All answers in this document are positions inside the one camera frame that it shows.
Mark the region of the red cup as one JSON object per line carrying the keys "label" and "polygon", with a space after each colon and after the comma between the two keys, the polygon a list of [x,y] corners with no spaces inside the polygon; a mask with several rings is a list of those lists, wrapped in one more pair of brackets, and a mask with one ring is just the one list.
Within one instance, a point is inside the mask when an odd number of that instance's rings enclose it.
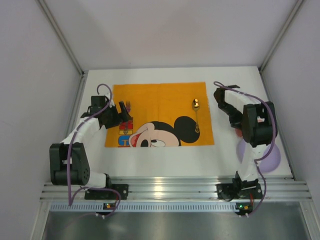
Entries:
{"label": "red cup", "polygon": [[239,138],[243,137],[243,133],[242,133],[242,131],[240,129],[235,129],[235,133]]}

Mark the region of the orange Mickey Mouse placemat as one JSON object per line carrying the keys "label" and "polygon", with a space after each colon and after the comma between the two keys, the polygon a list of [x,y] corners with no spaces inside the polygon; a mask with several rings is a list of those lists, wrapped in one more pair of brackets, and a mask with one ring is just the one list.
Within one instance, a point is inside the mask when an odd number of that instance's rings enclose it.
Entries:
{"label": "orange Mickey Mouse placemat", "polygon": [[[180,147],[214,145],[205,82],[122,84],[113,87],[116,102],[130,102],[132,120],[107,130],[105,147]],[[192,103],[199,101],[198,124]]]}

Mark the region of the gold spoon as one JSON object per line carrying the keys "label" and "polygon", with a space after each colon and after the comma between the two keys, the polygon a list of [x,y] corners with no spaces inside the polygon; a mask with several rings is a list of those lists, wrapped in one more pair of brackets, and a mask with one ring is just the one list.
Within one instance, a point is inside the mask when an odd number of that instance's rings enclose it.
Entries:
{"label": "gold spoon", "polygon": [[195,132],[196,133],[200,133],[200,126],[199,126],[199,123],[198,123],[198,111],[200,109],[200,104],[199,104],[199,100],[197,98],[195,98],[192,101],[192,109],[195,112]]}

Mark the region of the lilac plate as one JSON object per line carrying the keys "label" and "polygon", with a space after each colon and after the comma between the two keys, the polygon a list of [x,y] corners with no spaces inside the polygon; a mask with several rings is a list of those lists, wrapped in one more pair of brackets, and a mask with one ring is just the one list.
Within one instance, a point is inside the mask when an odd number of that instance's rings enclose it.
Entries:
{"label": "lilac plate", "polygon": [[[246,142],[242,139],[236,147],[236,154],[240,163],[242,163],[243,161],[245,148],[246,148]],[[268,157],[261,161],[259,165],[259,169],[263,174],[270,173],[276,170],[279,167],[280,163],[281,163],[281,153],[278,146],[275,144],[271,153],[268,155]]]}

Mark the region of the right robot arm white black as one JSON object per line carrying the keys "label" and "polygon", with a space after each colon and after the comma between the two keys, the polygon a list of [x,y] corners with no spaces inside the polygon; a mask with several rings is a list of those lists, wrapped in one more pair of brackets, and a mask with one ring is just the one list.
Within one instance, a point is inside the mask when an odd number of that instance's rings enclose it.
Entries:
{"label": "right robot arm white black", "polygon": [[236,195],[247,196],[260,187],[260,162],[271,154],[275,145],[278,135],[275,107],[271,101],[240,91],[238,85],[225,86],[218,81],[214,85],[218,108],[228,115],[230,126],[242,132],[246,143],[232,187]]}

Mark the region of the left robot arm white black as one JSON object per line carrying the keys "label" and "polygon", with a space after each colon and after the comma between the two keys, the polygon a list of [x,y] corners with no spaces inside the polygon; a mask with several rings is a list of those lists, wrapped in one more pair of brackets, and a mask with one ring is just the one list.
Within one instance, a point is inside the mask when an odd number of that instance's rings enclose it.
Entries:
{"label": "left robot arm white black", "polygon": [[110,129],[131,121],[123,101],[117,110],[108,96],[92,96],[91,105],[81,117],[75,129],[60,143],[49,148],[50,180],[56,186],[85,186],[110,188],[111,178],[106,173],[91,170],[85,146],[102,128]]}

